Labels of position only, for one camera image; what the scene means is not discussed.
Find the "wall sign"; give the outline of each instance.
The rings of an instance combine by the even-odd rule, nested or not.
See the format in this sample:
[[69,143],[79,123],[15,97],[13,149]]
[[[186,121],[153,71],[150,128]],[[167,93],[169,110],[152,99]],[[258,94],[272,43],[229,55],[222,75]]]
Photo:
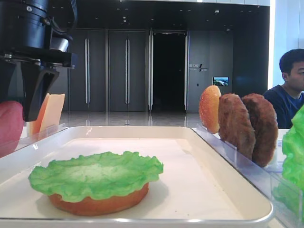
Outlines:
[[203,68],[203,64],[189,64],[189,69],[190,70],[198,70],[198,71],[203,71],[206,72],[208,71],[207,68]]

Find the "black cable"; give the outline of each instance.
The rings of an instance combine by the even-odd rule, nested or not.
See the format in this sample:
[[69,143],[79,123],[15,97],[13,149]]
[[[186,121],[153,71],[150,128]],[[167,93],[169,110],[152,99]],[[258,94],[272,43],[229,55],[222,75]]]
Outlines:
[[78,21],[78,13],[77,13],[77,5],[76,5],[76,0],[71,0],[71,5],[72,5],[72,10],[73,10],[73,14],[74,14],[74,22],[72,27],[67,30],[67,31],[63,31],[58,24],[55,22],[54,19],[51,19],[50,17],[48,17],[48,20],[50,22],[50,25],[52,27],[52,29],[59,35],[67,35],[68,33],[70,33],[72,30],[74,30],[77,26],[77,21]]

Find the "small screen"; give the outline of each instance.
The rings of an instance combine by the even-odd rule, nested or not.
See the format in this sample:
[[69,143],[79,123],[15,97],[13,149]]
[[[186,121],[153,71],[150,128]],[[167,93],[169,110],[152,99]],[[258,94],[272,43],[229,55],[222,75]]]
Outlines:
[[228,86],[228,77],[213,77],[214,86]]

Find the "reflective floor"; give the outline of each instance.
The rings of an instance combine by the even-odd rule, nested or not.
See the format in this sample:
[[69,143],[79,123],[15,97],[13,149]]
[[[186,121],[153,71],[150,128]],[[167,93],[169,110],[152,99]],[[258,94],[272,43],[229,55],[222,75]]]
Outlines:
[[186,126],[201,123],[198,113],[146,112],[63,112],[60,123],[66,126]]

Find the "cheese slice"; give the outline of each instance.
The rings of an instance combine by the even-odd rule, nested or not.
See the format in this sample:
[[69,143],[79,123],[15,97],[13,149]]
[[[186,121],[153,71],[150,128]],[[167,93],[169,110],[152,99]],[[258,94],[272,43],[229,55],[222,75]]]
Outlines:
[[27,124],[28,136],[42,132],[48,127],[59,125],[64,101],[64,94],[47,94],[40,108],[37,120]]
[[52,94],[49,96],[47,107],[41,122],[40,132],[44,131],[48,127],[59,125],[64,102],[64,94]]
[[35,121],[27,123],[28,136],[32,136],[34,134],[39,133],[41,122],[47,108],[48,98],[49,98],[49,94],[47,94],[46,97],[44,98],[37,119]]

